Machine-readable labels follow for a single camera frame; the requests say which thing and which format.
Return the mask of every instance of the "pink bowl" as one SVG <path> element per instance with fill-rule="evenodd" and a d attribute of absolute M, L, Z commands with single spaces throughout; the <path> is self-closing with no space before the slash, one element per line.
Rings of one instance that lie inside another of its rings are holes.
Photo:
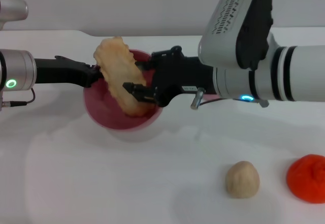
<path fill-rule="evenodd" d="M 150 55 L 139 50 L 130 50 L 135 60 L 148 61 Z M 154 71 L 144 71 L 147 84 L 151 85 Z M 155 106 L 143 117 L 129 117 L 111 96 L 104 79 L 93 83 L 91 88 L 84 88 L 85 106 L 90 117 L 103 127 L 113 130 L 139 130 L 153 123 L 161 114 L 162 109 Z"/>

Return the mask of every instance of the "orange dough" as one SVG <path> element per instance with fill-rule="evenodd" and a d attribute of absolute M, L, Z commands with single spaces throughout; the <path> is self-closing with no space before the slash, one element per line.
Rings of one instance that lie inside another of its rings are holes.
<path fill-rule="evenodd" d="M 117 100 L 125 114 L 143 116 L 153 109 L 153 104 L 138 102 L 123 88 L 124 82 L 146 85 L 146 80 L 121 37 L 103 40 L 97 47 L 94 58 L 101 67 L 112 97 Z"/>
<path fill-rule="evenodd" d="M 309 154 L 294 162 L 286 176 L 291 192 L 309 203 L 325 203 L 325 157 Z"/>

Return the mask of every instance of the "red play dough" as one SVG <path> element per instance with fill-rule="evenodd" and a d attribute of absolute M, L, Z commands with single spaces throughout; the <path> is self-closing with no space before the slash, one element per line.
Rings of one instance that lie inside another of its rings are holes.
<path fill-rule="evenodd" d="M 130 50 L 135 60 L 148 61 L 150 55 L 139 50 Z M 151 84 L 153 71 L 144 71 L 147 85 Z M 156 106 L 143 117 L 129 117 L 117 104 L 108 91 L 104 79 L 100 79 L 91 88 L 84 89 L 85 106 L 90 117 L 98 124 L 114 130 L 137 130 L 154 122 L 161 113 L 161 108 Z"/>
<path fill-rule="evenodd" d="M 286 176 L 291 192 L 309 203 L 325 203 L 325 157 L 309 154 L 294 162 Z"/>

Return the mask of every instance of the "play dough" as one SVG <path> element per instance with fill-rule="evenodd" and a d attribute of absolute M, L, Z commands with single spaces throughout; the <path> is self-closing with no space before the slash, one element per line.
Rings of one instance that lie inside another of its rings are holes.
<path fill-rule="evenodd" d="M 121 37 L 104 39 L 97 47 L 94 58 L 108 83 L 108 89 L 117 100 L 123 112 L 129 116 L 143 116 L 154 105 L 138 102 L 123 88 L 124 82 L 146 85 L 142 72 L 135 65 L 136 60 Z"/>
<path fill-rule="evenodd" d="M 309 154 L 288 169 L 286 182 L 291 192 L 309 203 L 325 203 L 325 157 Z"/>
<path fill-rule="evenodd" d="M 252 163 L 238 162 L 228 170 L 225 184 L 233 198 L 251 198 L 258 191 L 259 175 Z"/>

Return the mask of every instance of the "beige play dough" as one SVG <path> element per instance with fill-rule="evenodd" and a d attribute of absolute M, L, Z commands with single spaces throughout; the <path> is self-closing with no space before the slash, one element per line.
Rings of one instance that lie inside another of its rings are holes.
<path fill-rule="evenodd" d="M 259 175 L 252 163 L 238 162 L 228 170 L 225 184 L 233 198 L 251 198 L 258 191 Z"/>

